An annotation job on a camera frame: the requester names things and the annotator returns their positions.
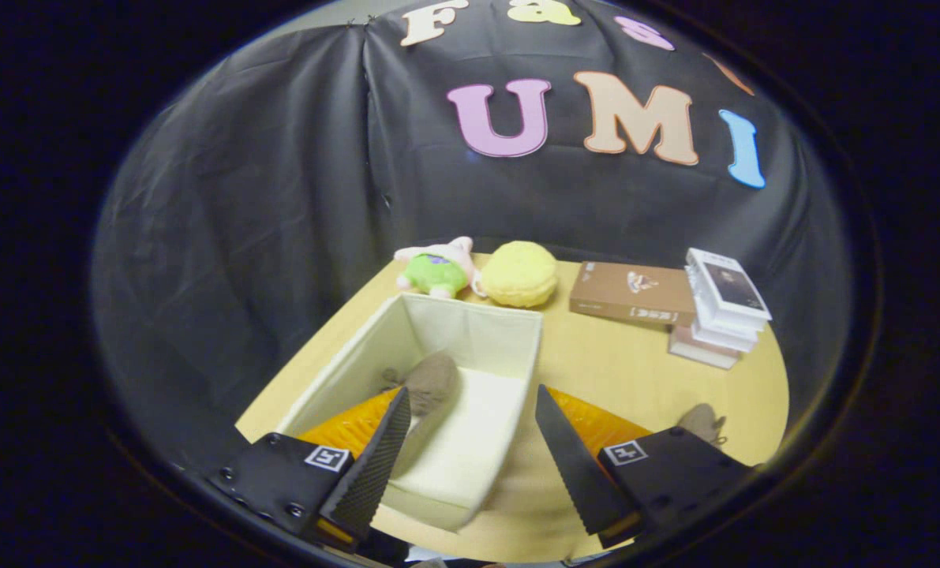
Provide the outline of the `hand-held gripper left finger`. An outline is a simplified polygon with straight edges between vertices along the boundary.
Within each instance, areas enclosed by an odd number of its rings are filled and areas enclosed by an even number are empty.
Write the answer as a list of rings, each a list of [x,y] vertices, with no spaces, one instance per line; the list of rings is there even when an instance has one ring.
[[[368,536],[410,424],[410,392],[393,388],[302,438],[269,432],[206,481],[292,536],[354,552]]]

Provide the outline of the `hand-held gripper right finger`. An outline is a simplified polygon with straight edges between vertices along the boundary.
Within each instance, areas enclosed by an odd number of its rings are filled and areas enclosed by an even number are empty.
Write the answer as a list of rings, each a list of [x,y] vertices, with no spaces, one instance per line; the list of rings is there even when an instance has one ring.
[[[585,531],[606,549],[692,524],[752,475],[690,429],[647,431],[546,385],[534,416]]]

